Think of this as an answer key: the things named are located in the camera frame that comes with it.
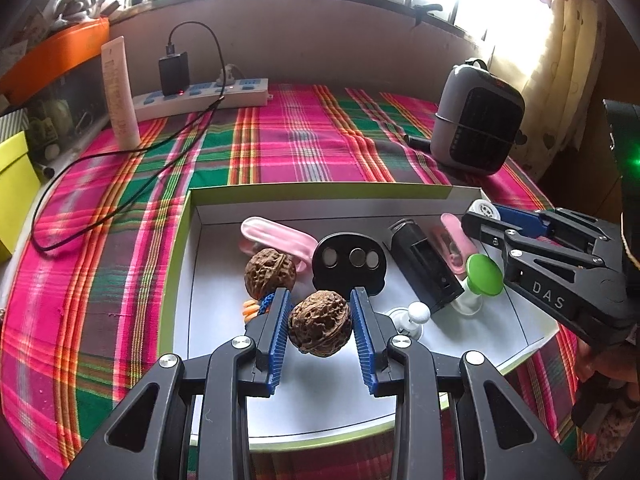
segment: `white wall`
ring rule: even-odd
[[[247,77],[349,86],[439,101],[451,67],[482,56],[471,41],[390,10],[345,0],[194,0],[148,10],[111,27],[124,36],[133,95],[160,88],[158,59],[184,20],[209,25],[225,62]],[[213,39],[197,25],[174,35],[189,53],[191,82],[216,80]]]

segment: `curtain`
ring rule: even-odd
[[[604,0],[492,0],[490,71],[517,88],[527,142],[511,156],[540,179],[556,153],[580,148],[605,37]]]

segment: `walnut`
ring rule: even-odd
[[[261,301],[280,286],[291,290],[296,283],[296,266],[288,254],[263,249],[244,268],[244,286],[249,296]]]
[[[350,337],[349,304],[337,292],[314,292],[289,314],[289,340],[303,354],[329,357]]]

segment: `orange bin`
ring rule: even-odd
[[[0,78],[0,94],[21,106],[72,68],[100,54],[109,41],[109,20],[81,23],[47,38]]]

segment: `green knob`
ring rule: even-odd
[[[466,284],[474,294],[497,296],[502,292],[500,267],[485,254],[472,254],[466,261]]]

